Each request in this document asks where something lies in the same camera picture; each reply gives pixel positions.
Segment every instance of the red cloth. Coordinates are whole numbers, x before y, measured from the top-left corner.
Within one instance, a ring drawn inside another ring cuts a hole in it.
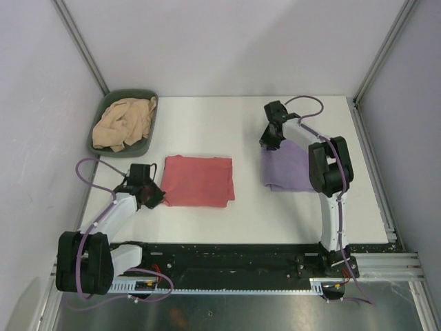
[[[161,190],[169,206],[227,207],[227,202],[235,199],[233,161],[222,157],[167,157]]]

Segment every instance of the beige cloth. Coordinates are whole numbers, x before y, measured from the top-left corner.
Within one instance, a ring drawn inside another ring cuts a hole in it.
[[[105,110],[92,132],[94,148],[110,147],[114,152],[131,146],[143,137],[147,138],[156,107],[151,100],[126,98],[115,101]]]

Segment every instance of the gray plastic tray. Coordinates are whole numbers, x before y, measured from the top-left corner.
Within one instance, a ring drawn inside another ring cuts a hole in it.
[[[140,141],[137,141],[131,146],[125,146],[125,148],[120,152],[114,152],[110,147],[103,148],[98,150],[93,147],[92,142],[92,131],[95,125],[101,120],[101,116],[103,116],[105,110],[112,105],[115,101],[124,99],[124,98],[137,98],[137,99],[148,99],[150,100],[152,97],[156,97],[156,108],[154,109],[153,117],[152,117],[152,126],[150,127],[150,133],[148,138],[142,138]],[[128,89],[128,90],[116,90],[107,94],[103,100],[101,100],[98,110],[96,111],[95,118],[92,122],[92,127],[89,131],[88,137],[88,148],[92,151],[92,153],[102,155],[104,157],[140,157],[145,154],[150,146],[150,141],[152,140],[154,124],[156,122],[156,114],[158,112],[158,95],[150,90],[137,90],[137,89]]]

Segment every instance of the lavender towel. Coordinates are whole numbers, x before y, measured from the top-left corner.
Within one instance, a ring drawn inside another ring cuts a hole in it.
[[[309,182],[308,153],[285,139],[278,150],[262,149],[262,182],[271,191],[315,192]]]

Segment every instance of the purple cable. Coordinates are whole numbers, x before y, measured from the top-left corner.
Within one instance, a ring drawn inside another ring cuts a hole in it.
[[[298,124],[302,128],[306,129],[306,131],[312,133],[318,139],[325,141],[328,144],[328,146],[331,148],[332,154],[334,155],[334,158],[336,159],[338,170],[340,171],[340,175],[342,177],[342,191],[340,192],[340,194],[338,195],[338,198],[337,198],[337,203],[338,203],[338,245],[340,246],[340,251],[342,253],[343,259],[345,260],[345,265],[346,265],[346,268],[349,271],[349,274],[351,275],[351,278],[353,279],[353,281],[354,281],[355,285],[357,286],[358,290],[360,291],[360,293],[367,299],[367,300],[365,300],[365,299],[361,299],[361,298],[344,298],[343,300],[339,300],[339,301],[361,301],[361,302],[370,303],[371,305],[375,305],[375,302],[373,301],[373,299],[369,295],[367,295],[367,293],[363,290],[363,288],[361,287],[361,285],[358,282],[357,278],[353,274],[352,268],[349,265],[349,262],[347,261],[346,252],[343,249],[343,244],[342,244],[343,206],[342,206],[341,198],[342,198],[343,194],[346,193],[346,191],[347,191],[347,182],[346,182],[345,171],[343,170],[343,166],[342,166],[342,162],[340,160],[340,157],[338,157],[338,153],[337,153],[336,149],[334,148],[334,145],[332,145],[332,142],[330,142],[330,140],[328,138],[320,135],[318,132],[316,132],[315,130],[311,129],[309,126],[301,123],[301,121],[303,119],[306,119],[307,117],[313,117],[313,116],[317,116],[317,115],[321,114],[325,107],[324,107],[323,102],[321,100],[319,100],[319,99],[317,99],[315,97],[311,97],[309,95],[299,95],[297,97],[294,97],[294,98],[288,100],[287,102],[285,102],[285,105],[287,105],[291,101],[299,99],[299,98],[308,98],[308,99],[316,100],[322,106],[321,109],[318,112],[314,113],[314,114],[308,114],[308,115],[305,115],[305,116],[301,116],[301,118],[298,119]]]
[[[147,274],[153,274],[157,277],[162,277],[164,278],[166,281],[168,281],[168,283],[170,284],[170,290],[165,293],[163,296],[159,297],[159,298],[155,298],[155,299],[141,299],[141,298],[137,298],[137,297],[133,297],[132,295],[129,294],[122,294],[122,295],[117,295],[115,297],[109,298],[108,300],[105,300],[103,302],[97,303],[96,305],[91,305],[90,307],[86,307],[86,308],[76,308],[76,307],[72,307],[67,300],[64,301],[64,303],[67,305],[67,307],[71,310],[74,310],[76,312],[87,312],[89,310],[93,310],[95,308],[101,307],[102,305],[105,305],[106,303],[109,303],[111,301],[117,300],[117,299],[133,299],[135,302],[158,302],[161,301],[165,298],[167,298],[169,295],[171,295],[171,293],[174,290],[174,284],[173,281],[165,276],[164,274],[161,274],[160,272],[155,272],[155,271],[151,271],[151,270],[146,270],[146,269],[140,269],[140,268],[132,268],[129,269],[127,271],[136,271],[136,272],[145,272]]]
[[[100,162],[102,164],[105,164],[107,167],[115,170],[116,172],[118,172],[120,175],[125,176],[125,173],[116,169],[114,166],[108,164],[107,162],[104,162],[100,159],[96,159],[94,157],[88,157],[85,159],[80,160],[76,166],[75,166],[75,173],[78,176],[78,178],[80,178],[80,180],[86,184],[88,184],[89,186],[93,187],[93,188],[98,188],[100,190],[104,190],[106,192],[109,192],[112,195],[113,201],[110,203],[110,205],[104,209],[104,211],[102,213],[100,213],[100,215],[95,219],[95,221],[92,222],[92,224],[90,225],[90,227],[85,231],[83,238],[81,238],[80,241],[80,246],[78,247],[78,252],[76,254],[76,261],[75,261],[75,283],[76,283],[76,291],[78,292],[79,296],[81,297],[81,299],[83,299],[84,301],[89,300],[90,298],[92,298],[91,294],[90,296],[86,297],[83,293],[83,288],[81,287],[81,256],[83,255],[83,250],[84,250],[84,245],[85,245],[85,241],[88,238],[89,233],[91,233],[91,231],[94,229],[94,227],[96,226],[96,224],[98,224],[101,219],[103,219],[103,217],[115,206],[116,204],[116,193],[114,191],[112,191],[109,188],[104,188],[103,186],[99,186],[99,185],[95,185],[92,182],[86,180],[83,178],[83,176],[81,176],[80,172],[79,172],[79,166],[86,161],[96,161],[96,162]]]

